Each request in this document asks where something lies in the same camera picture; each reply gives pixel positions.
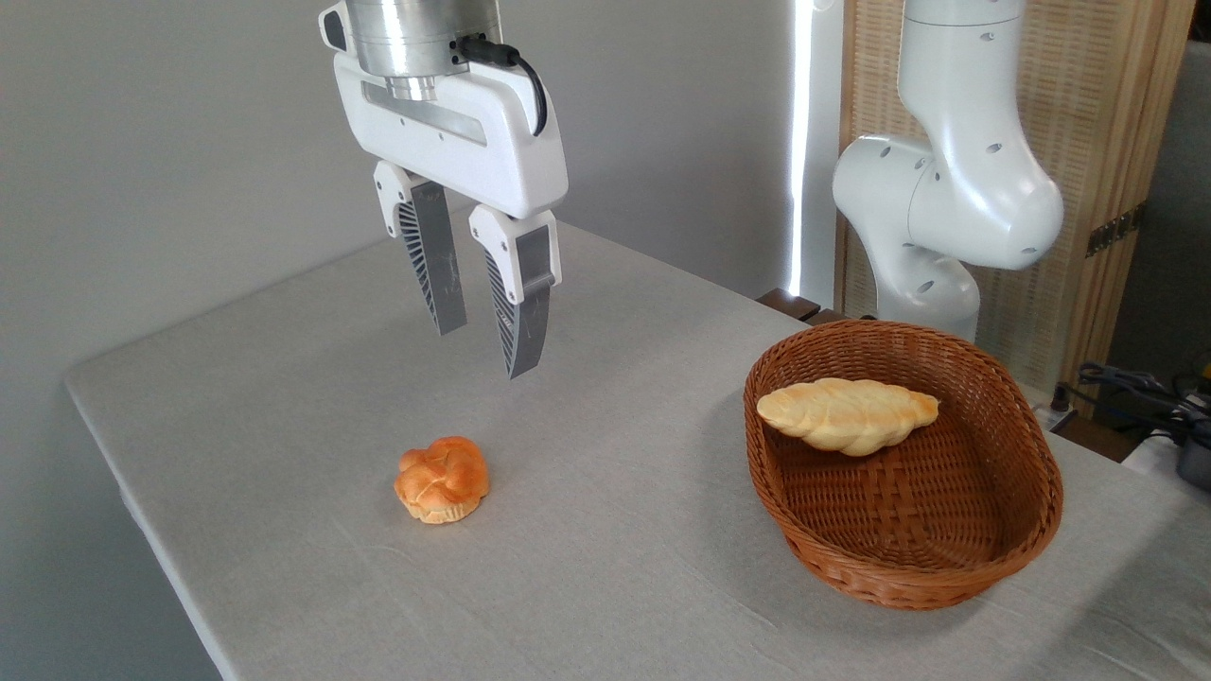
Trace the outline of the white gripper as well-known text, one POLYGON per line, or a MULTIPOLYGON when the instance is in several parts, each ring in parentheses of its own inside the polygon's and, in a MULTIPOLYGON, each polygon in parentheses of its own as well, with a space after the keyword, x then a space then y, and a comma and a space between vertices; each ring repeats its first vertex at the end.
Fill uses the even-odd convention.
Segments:
POLYGON ((467 227, 484 250, 507 374, 527 374, 543 355, 551 288, 562 284, 556 219, 546 210, 570 182, 553 108, 534 135, 536 91, 518 69, 472 63, 438 78, 434 101, 412 102, 389 95, 384 79, 349 53, 333 65, 356 141, 381 159, 373 178, 388 236, 403 244, 442 336, 467 324, 443 185, 484 204, 467 227))

